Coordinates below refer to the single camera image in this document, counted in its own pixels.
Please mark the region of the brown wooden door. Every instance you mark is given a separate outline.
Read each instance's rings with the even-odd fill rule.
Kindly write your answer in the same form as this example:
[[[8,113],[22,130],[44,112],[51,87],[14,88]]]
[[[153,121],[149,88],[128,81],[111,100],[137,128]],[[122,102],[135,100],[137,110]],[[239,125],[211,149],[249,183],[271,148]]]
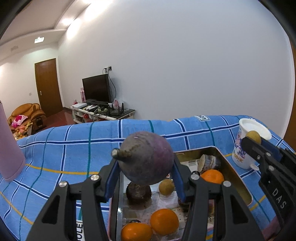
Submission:
[[[62,111],[56,59],[35,63],[35,79],[39,103],[46,117]]]

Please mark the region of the pink metal tin box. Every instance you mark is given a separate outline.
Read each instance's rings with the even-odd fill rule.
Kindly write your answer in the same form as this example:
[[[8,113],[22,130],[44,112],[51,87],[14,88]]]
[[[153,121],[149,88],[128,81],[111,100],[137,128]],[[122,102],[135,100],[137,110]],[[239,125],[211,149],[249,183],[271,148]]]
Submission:
[[[246,184],[242,181],[239,174],[236,170],[232,167],[229,161],[222,155],[222,153],[214,146],[209,146],[205,148],[187,150],[187,151],[179,151],[175,152],[176,156],[178,157],[180,163],[185,165],[189,168],[191,172],[197,171],[197,161],[200,157],[205,155],[212,155],[217,157],[221,161],[221,167],[218,169],[226,181],[230,181],[230,183],[235,187],[239,195],[242,197],[243,201],[247,206],[253,201],[251,197],[251,193],[247,188]],[[110,201],[110,214],[109,214],[109,221],[108,221],[108,235],[110,240],[121,240],[120,234],[122,228],[125,226],[120,226],[119,221],[117,221],[117,210],[118,210],[118,198],[119,198],[119,187],[120,187],[120,175],[118,178],[118,182],[114,191],[114,196]],[[152,235],[151,240],[182,240],[182,236],[186,228],[181,232],[174,232],[170,235],[162,236],[158,235],[156,232]]]

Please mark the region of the purple cylindrical container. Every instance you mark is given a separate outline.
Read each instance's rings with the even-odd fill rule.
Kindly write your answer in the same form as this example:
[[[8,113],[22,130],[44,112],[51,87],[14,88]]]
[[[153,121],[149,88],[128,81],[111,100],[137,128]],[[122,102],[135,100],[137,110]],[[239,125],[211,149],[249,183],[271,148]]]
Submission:
[[[26,158],[13,137],[2,102],[0,110],[1,175],[4,180],[11,182],[22,172]]]

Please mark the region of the large purple turnip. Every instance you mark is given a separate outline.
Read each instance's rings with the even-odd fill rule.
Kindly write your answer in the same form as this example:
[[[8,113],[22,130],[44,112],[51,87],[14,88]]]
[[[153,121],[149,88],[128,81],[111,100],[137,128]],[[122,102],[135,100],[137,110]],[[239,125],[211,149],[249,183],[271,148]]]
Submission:
[[[174,164],[174,152],[162,136],[140,131],[129,135],[111,156],[123,174],[133,183],[146,186],[167,177]]]

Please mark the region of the printed paper in box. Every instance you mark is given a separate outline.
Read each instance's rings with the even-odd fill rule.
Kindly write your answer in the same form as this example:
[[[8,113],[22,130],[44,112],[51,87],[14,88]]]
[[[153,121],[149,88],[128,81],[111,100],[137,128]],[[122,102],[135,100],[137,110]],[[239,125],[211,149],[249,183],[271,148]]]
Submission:
[[[120,175],[120,187],[118,198],[117,221],[120,226],[124,226],[132,220],[138,220],[141,223],[150,224],[151,215],[163,208],[175,212],[179,220],[179,227],[176,232],[181,233],[185,229],[190,204],[179,200],[176,190],[169,195],[163,195],[159,191],[160,183],[150,186],[151,197],[140,204],[132,204],[126,196],[126,190],[130,180],[124,175]]]

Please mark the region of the small yellow-brown longan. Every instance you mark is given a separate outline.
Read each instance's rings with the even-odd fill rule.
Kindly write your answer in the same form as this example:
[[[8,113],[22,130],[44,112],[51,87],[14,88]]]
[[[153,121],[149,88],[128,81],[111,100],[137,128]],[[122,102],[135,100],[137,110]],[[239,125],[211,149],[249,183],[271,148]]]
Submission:
[[[252,139],[253,141],[255,141],[258,144],[261,144],[261,136],[256,131],[247,132],[246,137]]]

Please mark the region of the blue plaid towel cloth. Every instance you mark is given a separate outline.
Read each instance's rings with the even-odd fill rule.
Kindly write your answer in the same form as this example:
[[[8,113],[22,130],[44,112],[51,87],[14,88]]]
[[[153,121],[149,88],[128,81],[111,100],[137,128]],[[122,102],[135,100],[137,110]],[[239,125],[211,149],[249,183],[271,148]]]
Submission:
[[[246,206],[260,230],[270,228],[271,234],[278,233],[278,240],[290,238],[292,232],[282,230],[259,186],[260,171],[242,169],[232,159],[241,118],[246,117],[200,115],[172,121],[99,121],[49,128],[22,138],[16,142],[26,158],[22,172],[11,182],[1,177],[1,240],[27,240],[36,218],[58,184],[62,181],[80,183],[99,173],[114,159],[111,151],[120,148],[129,135],[140,131],[164,137],[174,157],[179,151],[216,147],[249,189],[253,201]],[[270,132],[270,143],[294,153],[283,139]],[[106,231],[112,197],[100,204]]]

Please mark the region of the orange tangerine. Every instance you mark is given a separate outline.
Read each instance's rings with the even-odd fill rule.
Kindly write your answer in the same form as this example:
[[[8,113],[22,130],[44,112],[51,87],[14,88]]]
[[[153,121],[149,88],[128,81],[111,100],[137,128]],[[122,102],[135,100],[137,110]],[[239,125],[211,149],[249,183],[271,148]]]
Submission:
[[[203,178],[207,182],[214,184],[221,184],[225,181],[223,174],[215,169],[205,171],[201,174],[201,178]]]
[[[166,236],[177,231],[179,219],[174,211],[163,208],[151,215],[150,224],[158,235]]]

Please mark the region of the orange tangerine in box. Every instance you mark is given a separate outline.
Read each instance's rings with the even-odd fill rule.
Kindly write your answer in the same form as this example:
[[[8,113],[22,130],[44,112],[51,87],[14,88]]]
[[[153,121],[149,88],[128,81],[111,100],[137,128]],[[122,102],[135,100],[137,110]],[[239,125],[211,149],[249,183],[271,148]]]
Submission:
[[[207,182],[214,184],[221,184],[225,181],[223,174],[215,169],[205,171],[201,174],[201,178],[203,178]]]

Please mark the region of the white tv stand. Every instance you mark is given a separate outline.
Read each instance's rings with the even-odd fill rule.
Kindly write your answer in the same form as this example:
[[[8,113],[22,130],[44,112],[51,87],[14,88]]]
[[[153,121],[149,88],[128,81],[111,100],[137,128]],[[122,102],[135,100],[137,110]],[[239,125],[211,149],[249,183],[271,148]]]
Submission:
[[[75,123],[92,123],[96,121],[116,121],[125,118],[134,118],[135,110],[107,105],[87,105],[79,102],[70,107]]]

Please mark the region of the white floral mug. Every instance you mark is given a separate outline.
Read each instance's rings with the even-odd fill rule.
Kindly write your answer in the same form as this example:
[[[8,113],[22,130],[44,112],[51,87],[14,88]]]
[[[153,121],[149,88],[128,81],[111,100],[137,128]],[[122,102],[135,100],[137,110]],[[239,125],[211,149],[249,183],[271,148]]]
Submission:
[[[261,144],[246,137],[247,132],[256,131],[261,136],[261,144],[271,139],[271,132],[267,127],[250,118],[241,118],[239,120],[239,130],[232,152],[234,163],[242,169],[253,169],[259,171],[256,162],[261,160],[261,156],[256,157],[254,148],[258,149]]]

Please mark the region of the white cloth label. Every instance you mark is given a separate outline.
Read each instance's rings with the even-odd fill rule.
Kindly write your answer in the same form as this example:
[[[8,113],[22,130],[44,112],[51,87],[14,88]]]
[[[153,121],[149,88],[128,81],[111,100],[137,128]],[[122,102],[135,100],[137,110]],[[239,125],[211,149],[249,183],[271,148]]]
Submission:
[[[85,241],[83,222],[80,220],[76,220],[76,234],[78,241]]]

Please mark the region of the dark brown round fruit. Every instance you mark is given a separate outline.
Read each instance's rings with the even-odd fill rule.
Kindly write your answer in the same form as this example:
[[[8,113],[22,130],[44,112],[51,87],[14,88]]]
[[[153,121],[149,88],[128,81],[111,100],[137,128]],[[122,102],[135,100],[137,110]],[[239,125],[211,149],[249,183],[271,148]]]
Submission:
[[[126,197],[130,204],[142,204],[150,200],[152,191],[149,185],[141,186],[130,182],[126,188]]]

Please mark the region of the black television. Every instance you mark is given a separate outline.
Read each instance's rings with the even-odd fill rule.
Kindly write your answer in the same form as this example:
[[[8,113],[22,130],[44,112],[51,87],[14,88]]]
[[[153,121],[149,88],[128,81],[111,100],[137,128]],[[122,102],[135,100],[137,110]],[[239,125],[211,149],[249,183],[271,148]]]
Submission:
[[[83,78],[82,83],[87,102],[98,101],[111,103],[108,74]]]

